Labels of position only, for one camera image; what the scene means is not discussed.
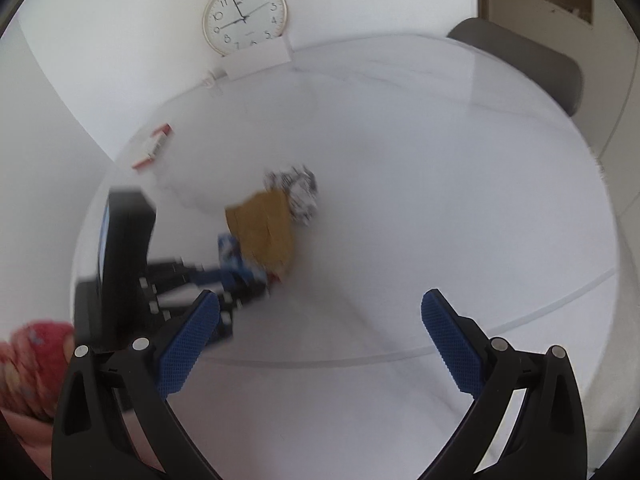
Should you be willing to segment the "red knitted sleeve forearm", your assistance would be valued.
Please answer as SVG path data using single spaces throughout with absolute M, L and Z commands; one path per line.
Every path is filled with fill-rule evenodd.
M 28 323 L 1 341 L 1 407 L 52 422 L 75 349 L 70 323 Z

